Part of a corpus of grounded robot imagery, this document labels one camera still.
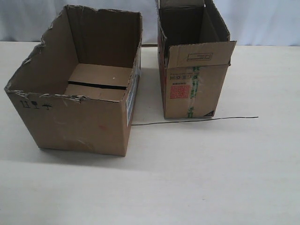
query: red label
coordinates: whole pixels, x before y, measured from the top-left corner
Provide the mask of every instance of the red label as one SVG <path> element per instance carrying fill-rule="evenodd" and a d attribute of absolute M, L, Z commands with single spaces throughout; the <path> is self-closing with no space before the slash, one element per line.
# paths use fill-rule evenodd
<path fill-rule="evenodd" d="M 175 98 L 188 98 L 189 85 L 174 85 L 171 86 L 170 99 Z"/>

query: black wire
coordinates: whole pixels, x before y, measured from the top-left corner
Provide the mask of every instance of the black wire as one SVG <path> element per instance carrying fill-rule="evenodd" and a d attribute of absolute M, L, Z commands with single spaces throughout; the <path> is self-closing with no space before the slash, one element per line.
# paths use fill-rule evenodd
<path fill-rule="evenodd" d="M 253 117 L 223 117 L 223 118 L 213 118 L 206 120 L 184 120 L 184 121 L 168 121 L 168 122 L 155 122 L 155 123 L 140 123 L 140 124 L 132 124 L 132 126 L 146 126 L 146 125 L 154 125 L 154 124 L 165 124 L 165 123 L 187 123 L 187 122 L 203 122 L 203 121 L 211 121 L 211 120 L 225 120 L 225 119 L 255 119 L 258 116 Z"/>

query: white backdrop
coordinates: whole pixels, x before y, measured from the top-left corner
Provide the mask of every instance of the white backdrop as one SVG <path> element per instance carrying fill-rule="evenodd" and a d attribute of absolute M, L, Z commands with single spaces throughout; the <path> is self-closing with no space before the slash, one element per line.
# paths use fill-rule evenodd
<path fill-rule="evenodd" d="M 141 11 L 143 43 L 157 43 L 154 0 L 0 0 L 0 40 L 38 41 L 66 4 Z M 215 0 L 239 45 L 300 45 L 300 0 Z"/>

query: cardboard box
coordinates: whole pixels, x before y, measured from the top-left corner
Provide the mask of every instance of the cardboard box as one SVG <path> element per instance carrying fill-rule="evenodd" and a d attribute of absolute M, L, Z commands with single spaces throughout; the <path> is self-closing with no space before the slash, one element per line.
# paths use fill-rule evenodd
<path fill-rule="evenodd" d="M 214 116 L 236 41 L 212 0 L 160 0 L 157 12 L 165 117 Z"/>
<path fill-rule="evenodd" d="M 40 148 L 125 156 L 142 16 L 65 6 L 5 91 Z"/>

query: white table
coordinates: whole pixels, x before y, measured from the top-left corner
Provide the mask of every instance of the white table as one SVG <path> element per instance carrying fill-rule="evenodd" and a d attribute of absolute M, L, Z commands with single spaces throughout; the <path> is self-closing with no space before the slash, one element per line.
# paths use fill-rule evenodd
<path fill-rule="evenodd" d="M 0 43 L 0 86 L 35 43 Z M 0 97 L 1 225 L 297 225 L 300 47 L 237 46 L 215 118 L 132 127 L 127 156 L 41 151 Z M 143 48 L 134 123 L 163 121 Z"/>

